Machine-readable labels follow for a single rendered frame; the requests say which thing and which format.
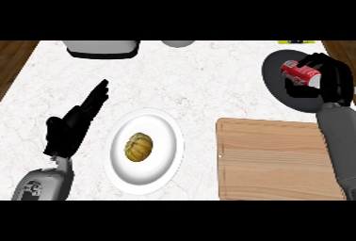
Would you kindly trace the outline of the yellow squash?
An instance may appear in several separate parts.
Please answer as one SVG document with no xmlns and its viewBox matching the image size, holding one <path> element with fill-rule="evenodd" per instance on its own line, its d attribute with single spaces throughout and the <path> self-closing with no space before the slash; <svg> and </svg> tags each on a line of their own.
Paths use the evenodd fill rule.
<svg viewBox="0 0 356 241">
<path fill-rule="evenodd" d="M 144 161 L 151 155 L 154 141 L 144 133 L 136 133 L 126 144 L 126 157 L 132 162 Z"/>
</svg>

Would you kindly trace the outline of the dark grey pan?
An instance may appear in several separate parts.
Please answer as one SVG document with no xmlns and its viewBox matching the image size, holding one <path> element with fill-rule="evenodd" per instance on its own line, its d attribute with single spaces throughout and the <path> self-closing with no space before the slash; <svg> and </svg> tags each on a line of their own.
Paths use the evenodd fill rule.
<svg viewBox="0 0 356 241">
<path fill-rule="evenodd" d="M 286 89 L 286 78 L 281 75 L 281 66 L 287 60 L 302 60 L 308 56 L 297 50 L 278 50 L 272 52 L 262 65 L 262 76 L 266 87 L 275 99 L 294 110 L 305 113 L 317 113 L 321 110 L 323 98 L 296 98 L 292 97 Z"/>
</svg>

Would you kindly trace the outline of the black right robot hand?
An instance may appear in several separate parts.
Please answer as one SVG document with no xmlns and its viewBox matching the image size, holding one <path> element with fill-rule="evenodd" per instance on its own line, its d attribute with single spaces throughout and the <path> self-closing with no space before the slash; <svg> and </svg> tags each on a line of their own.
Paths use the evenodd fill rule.
<svg viewBox="0 0 356 241">
<path fill-rule="evenodd" d="M 354 99 L 354 75 L 349 66 L 327 54 L 309 55 L 297 64 L 297 67 L 318 67 L 321 72 L 321 87 L 296 86 L 286 79 L 287 93 L 294 98 L 323 98 L 325 103 L 337 103 L 351 106 Z"/>
</svg>

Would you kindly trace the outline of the red soda can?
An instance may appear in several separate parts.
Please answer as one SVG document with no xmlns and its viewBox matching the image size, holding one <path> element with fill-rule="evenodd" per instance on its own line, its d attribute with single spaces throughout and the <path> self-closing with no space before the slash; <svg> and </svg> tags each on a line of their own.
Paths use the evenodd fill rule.
<svg viewBox="0 0 356 241">
<path fill-rule="evenodd" d="M 281 75 L 296 86 L 321 87 L 321 72 L 309 66 L 299 67 L 296 60 L 287 60 L 281 65 Z"/>
</svg>

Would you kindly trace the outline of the white plate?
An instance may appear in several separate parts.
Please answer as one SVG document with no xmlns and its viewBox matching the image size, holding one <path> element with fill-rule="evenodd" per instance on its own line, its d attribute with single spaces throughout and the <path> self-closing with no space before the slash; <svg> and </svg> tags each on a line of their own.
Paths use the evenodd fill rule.
<svg viewBox="0 0 356 241">
<path fill-rule="evenodd" d="M 105 169 L 116 187 L 133 195 L 170 182 L 184 157 L 184 137 L 173 117 L 160 109 L 132 111 L 107 139 Z"/>
</svg>

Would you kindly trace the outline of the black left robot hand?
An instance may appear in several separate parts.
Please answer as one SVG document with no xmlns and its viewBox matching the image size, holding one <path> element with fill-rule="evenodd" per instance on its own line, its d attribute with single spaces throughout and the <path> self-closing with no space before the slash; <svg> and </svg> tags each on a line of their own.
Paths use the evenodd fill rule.
<svg viewBox="0 0 356 241">
<path fill-rule="evenodd" d="M 91 123 L 108 99 L 108 81 L 104 80 L 91 91 L 83 104 L 76 105 L 63 118 L 51 117 L 46 121 L 48 145 L 43 153 L 70 158 L 82 144 Z"/>
</svg>

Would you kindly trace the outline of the grey round object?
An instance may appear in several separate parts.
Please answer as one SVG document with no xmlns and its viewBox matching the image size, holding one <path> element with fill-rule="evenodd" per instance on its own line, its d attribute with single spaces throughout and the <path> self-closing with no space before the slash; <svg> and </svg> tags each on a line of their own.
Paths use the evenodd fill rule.
<svg viewBox="0 0 356 241">
<path fill-rule="evenodd" d="M 190 46 L 195 41 L 194 40 L 163 40 L 163 43 L 173 47 L 173 48 L 182 48 Z"/>
</svg>

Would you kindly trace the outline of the wooden cutting board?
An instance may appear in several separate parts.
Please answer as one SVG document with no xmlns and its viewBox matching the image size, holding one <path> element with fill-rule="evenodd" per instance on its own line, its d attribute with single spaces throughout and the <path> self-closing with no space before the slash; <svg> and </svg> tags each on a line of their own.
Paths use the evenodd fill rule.
<svg viewBox="0 0 356 241">
<path fill-rule="evenodd" d="M 216 135 L 224 200 L 345 199 L 315 123 L 222 118 Z"/>
</svg>

